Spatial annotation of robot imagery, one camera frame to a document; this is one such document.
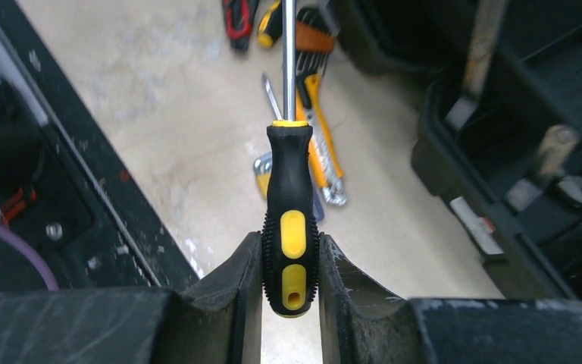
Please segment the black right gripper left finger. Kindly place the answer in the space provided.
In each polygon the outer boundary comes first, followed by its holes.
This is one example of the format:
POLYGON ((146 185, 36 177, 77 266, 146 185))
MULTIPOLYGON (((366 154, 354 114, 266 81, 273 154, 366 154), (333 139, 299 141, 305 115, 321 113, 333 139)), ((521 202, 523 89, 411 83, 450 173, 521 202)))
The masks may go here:
POLYGON ((261 238, 184 292, 0 293, 0 363, 258 363, 261 238))

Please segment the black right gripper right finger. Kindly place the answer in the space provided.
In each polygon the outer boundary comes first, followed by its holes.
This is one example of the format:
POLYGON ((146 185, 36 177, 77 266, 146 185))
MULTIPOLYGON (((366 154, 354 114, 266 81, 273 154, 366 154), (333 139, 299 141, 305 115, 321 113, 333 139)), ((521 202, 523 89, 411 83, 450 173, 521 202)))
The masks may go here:
POLYGON ((325 363, 582 363, 582 302, 405 300, 321 237, 325 363))

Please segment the black yellow phillips screwdriver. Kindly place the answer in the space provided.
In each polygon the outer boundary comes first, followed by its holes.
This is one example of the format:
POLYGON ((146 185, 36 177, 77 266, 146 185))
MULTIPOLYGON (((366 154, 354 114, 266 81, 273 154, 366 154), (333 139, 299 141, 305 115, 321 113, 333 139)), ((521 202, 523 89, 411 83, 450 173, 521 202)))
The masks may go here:
MULTIPOLYGON (((296 117, 296 3, 282 1, 283 106, 282 119, 308 124, 296 117)), ((311 306, 318 263, 316 223, 296 210, 274 218, 267 210, 263 232, 264 290, 278 315, 294 318, 311 306)))

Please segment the black plastic toolbox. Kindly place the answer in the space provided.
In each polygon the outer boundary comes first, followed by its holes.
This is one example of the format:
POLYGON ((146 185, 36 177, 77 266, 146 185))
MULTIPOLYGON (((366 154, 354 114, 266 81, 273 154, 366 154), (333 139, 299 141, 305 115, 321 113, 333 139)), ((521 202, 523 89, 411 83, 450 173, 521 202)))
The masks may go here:
POLYGON ((325 1, 361 71, 436 71, 411 165, 508 298, 582 300, 582 1, 325 1))

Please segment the steel claw hammer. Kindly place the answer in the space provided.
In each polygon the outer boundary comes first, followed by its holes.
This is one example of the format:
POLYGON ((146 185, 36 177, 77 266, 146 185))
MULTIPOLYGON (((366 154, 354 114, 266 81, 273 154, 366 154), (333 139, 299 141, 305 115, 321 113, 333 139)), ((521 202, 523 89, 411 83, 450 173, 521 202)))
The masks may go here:
POLYGON ((567 201, 582 208, 582 176, 570 175, 561 168, 557 173, 556 186, 567 201))

